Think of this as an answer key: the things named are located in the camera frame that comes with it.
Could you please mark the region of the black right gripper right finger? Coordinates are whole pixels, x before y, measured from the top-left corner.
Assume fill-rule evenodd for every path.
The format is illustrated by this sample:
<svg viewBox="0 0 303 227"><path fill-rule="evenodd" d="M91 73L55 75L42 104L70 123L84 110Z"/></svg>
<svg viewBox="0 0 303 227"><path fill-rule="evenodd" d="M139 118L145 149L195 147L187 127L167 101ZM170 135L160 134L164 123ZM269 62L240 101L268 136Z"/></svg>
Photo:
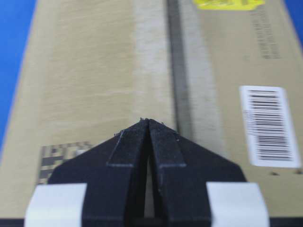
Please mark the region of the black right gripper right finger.
<svg viewBox="0 0 303 227"><path fill-rule="evenodd" d="M256 183L234 162L149 120L155 199L166 227L268 227Z"/></svg>

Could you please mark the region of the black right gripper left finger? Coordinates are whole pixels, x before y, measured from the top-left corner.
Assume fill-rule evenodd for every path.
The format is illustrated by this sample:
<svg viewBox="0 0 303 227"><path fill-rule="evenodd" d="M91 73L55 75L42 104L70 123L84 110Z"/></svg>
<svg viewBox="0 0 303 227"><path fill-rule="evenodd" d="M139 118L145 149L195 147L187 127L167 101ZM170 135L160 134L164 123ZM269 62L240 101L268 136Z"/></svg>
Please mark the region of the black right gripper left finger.
<svg viewBox="0 0 303 227"><path fill-rule="evenodd" d="M27 227L127 227L144 216L148 121L56 167L36 187Z"/></svg>

